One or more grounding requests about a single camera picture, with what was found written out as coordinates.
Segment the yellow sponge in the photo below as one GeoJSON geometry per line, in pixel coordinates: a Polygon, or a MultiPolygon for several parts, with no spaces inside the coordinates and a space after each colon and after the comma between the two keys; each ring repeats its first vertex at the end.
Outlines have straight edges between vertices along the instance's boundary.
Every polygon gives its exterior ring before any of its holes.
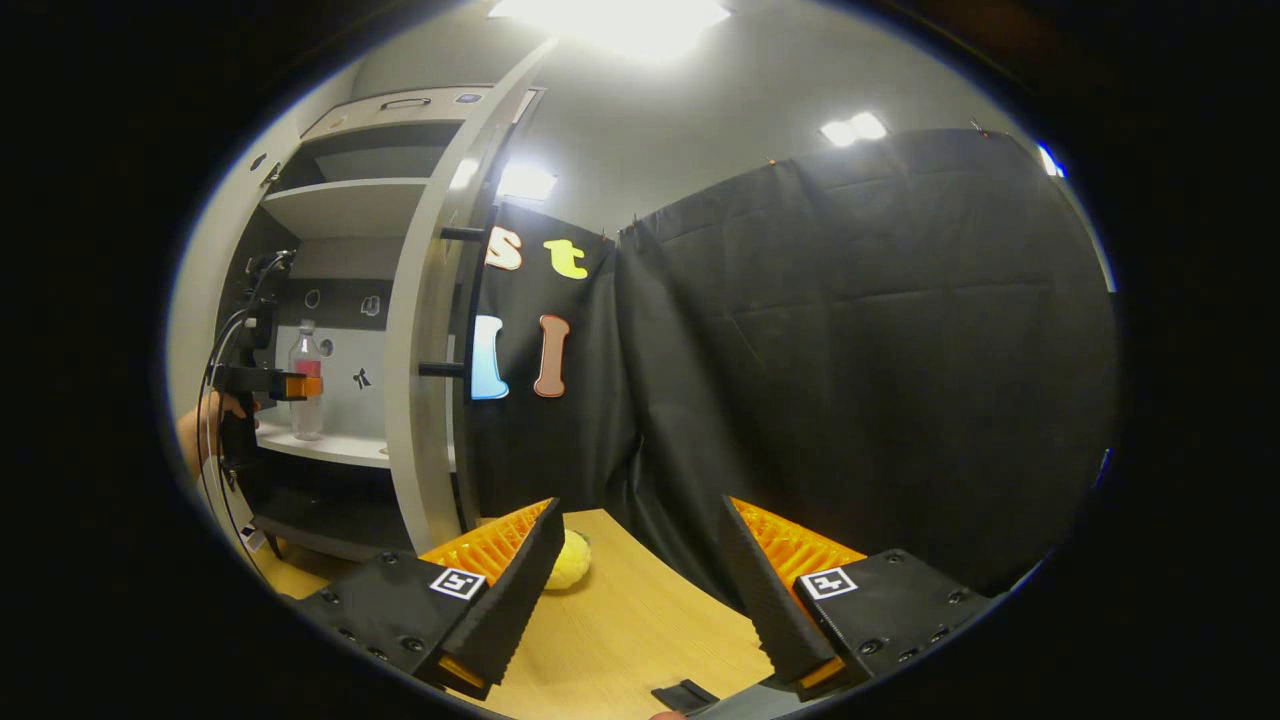
{"type": "Polygon", "coordinates": [[[573,583],[582,579],[590,566],[591,546],[581,534],[566,529],[564,546],[561,547],[556,566],[552,568],[552,574],[547,578],[547,589],[562,591],[572,587],[573,583]]]}

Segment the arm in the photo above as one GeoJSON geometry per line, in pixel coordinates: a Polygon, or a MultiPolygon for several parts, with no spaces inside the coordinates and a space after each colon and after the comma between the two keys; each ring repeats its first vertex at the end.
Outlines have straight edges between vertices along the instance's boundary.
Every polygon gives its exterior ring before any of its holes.
{"type": "MultiPolygon", "coordinates": [[[[257,410],[257,402],[253,404],[253,409],[257,410]]],[[[178,446],[182,448],[182,460],[187,466],[187,473],[195,478],[200,474],[200,466],[205,464],[209,457],[209,447],[205,439],[205,429],[209,423],[210,415],[216,415],[214,420],[215,427],[212,428],[214,438],[214,451],[218,448],[218,424],[221,423],[223,415],[230,413],[237,418],[244,418],[244,409],[241,407],[239,402],[233,395],[221,395],[218,391],[210,392],[209,397],[200,405],[200,407],[192,409],[189,413],[178,418],[178,424],[175,432],[178,433],[178,446]],[[219,402],[221,402],[221,413],[219,413],[219,402]]],[[[253,427],[257,427],[257,420],[253,421],[253,427]]]]}

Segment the human hand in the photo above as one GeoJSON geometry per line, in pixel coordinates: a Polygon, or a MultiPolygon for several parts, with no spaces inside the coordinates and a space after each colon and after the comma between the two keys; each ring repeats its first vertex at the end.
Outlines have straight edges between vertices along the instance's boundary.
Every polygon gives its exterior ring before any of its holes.
{"type": "MultiPolygon", "coordinates": [[[[262,406],[253,402],[253,413],[261,410],[262,406]]],[[[214,452],[220,452],[218,427],[221,424],[223,418],[227,413],[244,419],[248,414],[244,413],[244,407],[239,404],[234,395],[227,395],[218,391],[210,392],[198,407],[193,407],[189,413],[178,419],[178,445],[182,448],[183,460],[187,464],[187,470],[195,477],[200,471],[200,466],[205,464],[209,459],[209,442],[206,438],[212,437],[214,452]],[[209,427],[209,420],[214,420],[214,427],[209,427]]],[[[259,427],[259,421],[253,419],[253,427],[259,427]]]]}
{"type": "MultiPolygon", "coordinates": [[[[261,409],[262,405],[255,400],[253,413],[256,414],[261,409]]],[[[197,423],[200,424],[201,432],[204,432],[204,429],[206,428],[206,423],[209,421],[210,414],[218,414],[218,419],[214,421],[214,424],[220,425],[223,423],[223,418],[227,416],[228,413],[236,415],[241,420],[248,418],[248,415],[244,413],[244,409],[241,406],[239,400],[237,400],[234,395],[225,395],[218,392],[216,389],[210,392],[209,397],[206,397],[205,402],[201,404],[200,406],[200,416],[197,419],[197,423]]],[[[255,418],[253,428],[259,428],[260,425],[261,423],[259,423],[257,419],[255,418]]]]}

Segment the cabinet handle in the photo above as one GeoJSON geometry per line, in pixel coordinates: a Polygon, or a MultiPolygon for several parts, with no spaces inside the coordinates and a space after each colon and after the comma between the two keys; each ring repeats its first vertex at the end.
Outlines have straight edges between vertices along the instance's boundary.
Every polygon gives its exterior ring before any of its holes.
{"type": "Polygon", "coordinates": [[[280,164],[279,163],[276,163],[271,168],[271,172],[266,173],[266,177],[262,178],[262,182],[259,184],[259,187],[266,187],[266,186],[271,184],[273,182],[275,182],[278,179],[280,179],[280,164]]]}
{"type": "Polygon", "coordinates": [[[430,105],[431,104],[431,99],[430,97],[401,97],[399,100],[388,100],[387,102],[383,102],[383,106],[379,108],[379,110],[385,110],[385,109],[390,108],[392,105],[396,105],[397,102],[419,102],[419,104],[422,104],[422,105],[430,105]]]}

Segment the black cable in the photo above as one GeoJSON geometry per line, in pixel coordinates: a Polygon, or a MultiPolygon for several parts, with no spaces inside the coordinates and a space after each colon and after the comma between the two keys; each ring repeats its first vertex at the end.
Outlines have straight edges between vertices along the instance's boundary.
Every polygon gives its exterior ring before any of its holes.
{"type": "MultiPolygon", "coordinates": [[[[223,393],[218,393],[218,418],[223,416],[223,397],[224,397],[223,393]]],[[[219,447],[221,446],[221,442],[223,439],[219,437],[218,438],[219,447]]],[[[239,523],[237,523],[236,516],[232,515],[232,503],[229,500],[227,500],[227,469],[223,468],[221,460],[216,457],[214,457],[214,465],[218,466],[218,489],[221,491],[223,493],[223,507],[227,509],[227,520],[232,524],[232,532],[234,532],[236,537],[239,538],[239,523]]],[[[248,547],[244,547],[244,557],[248,557],[248,564],[253,566],[253,570],[257,571],[257,577],[262,578],[262,582],[266,583],[266,587],[271,587],[271,583],[268,582],[266,575],[262,574],[262,569],[259,568],[257,561],[253,560],[253,551],[251,551],[248,547]]]]}
{"type": "MultiPolygon", "coordinates": [[[[205,387],[209,386],[212,382],[214,355],[218,354],[218,348],[221,345],[221,342],[225,340],[228,328],[232,327],[232,322],[236,319],[236,316],[239,315],[241,313],[244,313],[244,319],[248,319],[248,313],[250,313],[250,310],[253,309],[253,301],[257,299],[257,291],[259,291],[259,288],[262,287],[262,281],[265,281],[266,275],[269,275],[271,273],[271,268],[274,268],[275,264],[279,263],[280,260],[283,260],[284,258],[287,258],[287,255],[276,255],[275,259],[271,260],[271,263],[266,266],[266,269],[262,270],[262,274],[259,275],[257,283],[253,286],[253,290],[248,295],[248,302],[244,304],[244,310],[238,310],[236,313],[232,313],[230,316],[227,318],[227,322],[223,323],[223,328],[220,331],[218,331],[218,334],[214,337],[214,346],[209,350],[209,360],[205,361],[205,372],[200,377],[200,393],[196,395],[196,460],[197,461],[200,460],[200,410],[201,410],[201,406],[205,404],[205,387]]],[[[239,328],[243,328],[243,327],[244,327],[244,324],[241,323],[239,328]]],[[[237,328],[237,332],[236,332],[236,340],[237,341],[239,340],[239,328],[237,328]]],[[[206,413],[205,414],[205,423],[207,423],[207,421],[209,421],[209,414],[206,413]]],[[[206,448],[206,450],[209,452],[212,452],[212,448],[206,448]]],[[[214,515],[218,515],[218,511],[214,510],[214,498],[210,497],[210,495],[209,495],[209,479],[205,477],[205,464],[204,462],[200,462],[200,486],[205,491],[205,503],[207,505],[209,511],[212,512],[214,515]]]]}
{"type": "MultiPolygon", "coordinates": [[[[266,275],[271,274],[271,270],[275,268],[275,265],[280,260],[284,260],[285,258],[288,258],[288,255],[284,255],[284,254],[276,255],[275,259],[271,260],[271,263],[266,266],[266,269],[262,270],[262,274],[259,275],[257,283],[255,283],[253,284],[253,290],[250,291],[248,302],[246,302],[246,305],[244,305],[243,313],[244,313],[244,319],[246,320],[248,319],[250,311],[253,309],[253,301],[257,300],[257,291],[261,290],[262,282],[266,281],[266,275]]],[[[232,313],[230,316],[227,318],[227,322],[223,323],[221,329],[218,332],[218,336],[214,338],[214,347],[209,351],[209,360],[205,363],[205,372],[201,374],[201,378],[200,378],[200,393],[196,396],[196,460],[197,461],[200,460],[200,425],[201,425],[201,423],[200,423],[200,410],[201,410],[201,406],[205,404],[205,387],[207,387],[212,382],[214,360],[215,360],[214,356],[219,355],[219,352],[218,352],[219,347],[223,346],[224,341],[228,341],[228,338],[225,336],[227,336],[227,333],[229,332],[230,327],[232,327],[232,322],[236,319],[236,316],[241,311],[232,313]]],[[[233,338],[229,338],[229,345],[232,347],[234,347],[236,342],[239,341],[239,333],[243,329],[244,329],[244,322],[241,322],[241,324],[236,325],[236,329],[234,329],[236,336],[233,338]]],[[[205,414],[205,425],[206,425],[205,437],[206,438],[209,438],[209,433],[207,433],[207,424],[210,421],[209,416],[210,416],[210,414],[206,413],[205,414]]],[[[219,420],[221,420],[221,416],[223,416],[223,393],[218,393],[218,414],[215,416],[219,420]]],[[[221,445],[221,437],[219,437],[219,446],[220,445],[221,445]]],[[[207,450],[209,455],[214,454],[212,441],[211,439],[209,441],[209,447],[206,450],[207,450]]],[[[236,536],[239,537],[239,528],[236,525],[236,519],[232,516],[230,501],[227,500],[227,487],[225,487],[227,478],[223,475],[223,464],[221,464],[220,460],[218,460],[216,457],[214,457],[214,465],[218,468],[219,489],[221,491],[221,495],[223,495],[223,506],[227,510],[227,520],[232,524],[232,532],[234,532],[236,536]]],[[[214,498],[209,495],[209,480],[205,477],[205,464],[204,462],[200,462],[200,486],[205,491],[205,502],[209,506],[209,511],[216,516],[218,512],[214,510],[214,498]]],[[[266,583],[266,575],[262,574],[262,570],[257,566],[257,562],[253,561],[253,557],[248,552],[248,548],[246,547],[244,550],[246,550],[246,556],[248,556],[250,564],[253,565],[253,570],[256,570],[257,575],[260,578],[262,578],[264,583],[266,583]]]]}

